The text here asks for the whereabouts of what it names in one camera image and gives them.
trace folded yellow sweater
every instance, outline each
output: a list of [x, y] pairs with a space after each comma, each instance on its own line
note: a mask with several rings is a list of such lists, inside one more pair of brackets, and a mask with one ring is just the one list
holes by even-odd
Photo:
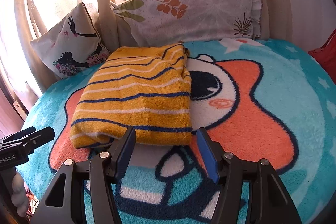
[[121, 47], [92, 76], [73, 115], [70, 139], [75, 148], [121, 138], [128, 126], [137, 142], [187, 145], [191, 77], [183, 44]]

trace floral pillow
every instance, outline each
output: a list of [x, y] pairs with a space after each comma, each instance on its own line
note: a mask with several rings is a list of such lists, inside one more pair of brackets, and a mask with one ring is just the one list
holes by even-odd
[[110, 55], [84, 3], [79, 3], [63, 20], [30, 43], [42, 62], [61, 78], [104, 63]]
[[140, 46], [260, 36], [261, 0], [111, 0]]

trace pink cheek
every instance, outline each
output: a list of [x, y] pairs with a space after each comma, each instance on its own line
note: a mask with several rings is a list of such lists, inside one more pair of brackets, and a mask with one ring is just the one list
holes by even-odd
[[233, 103], [233, 100], [230, 99], [213, 99], [210, 100], [209, 105], [214, 108], [223, 109], [232, 107]]

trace blue gripper pad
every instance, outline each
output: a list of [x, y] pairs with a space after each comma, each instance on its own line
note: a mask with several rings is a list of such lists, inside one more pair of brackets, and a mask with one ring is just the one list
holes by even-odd
[[215, 147], [212, 147], [213, 146], [212, 141], [208, 133], [206, 132], [205, 128], [198, 129], [196, 131], [196, 136], [197, 136], [197, 146], [201, 153], [208, 175], [214, 181], [214, 183], [218, 183], [219, 181], [218, 161], [220, 161], [221, 158], [218, 158], [216, 157], [216, 155], [214, 155], [213, 149]]
[[118, 147], [115, 150], [116, 153], [114, 153], [111, 158], [111, 161], [116, 162], [116, 181], [120, 181], [125, 176], [136, 140], [137, 135], [135, 129], [128, 128], [124, 136], [119, 141]]

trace white wall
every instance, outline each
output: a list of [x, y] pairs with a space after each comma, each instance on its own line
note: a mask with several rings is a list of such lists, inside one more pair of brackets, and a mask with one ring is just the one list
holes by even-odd
[[290, 0], [292, 41], [308, 51], [322, 46], [336, 27], [336, 6], [332, 0]]

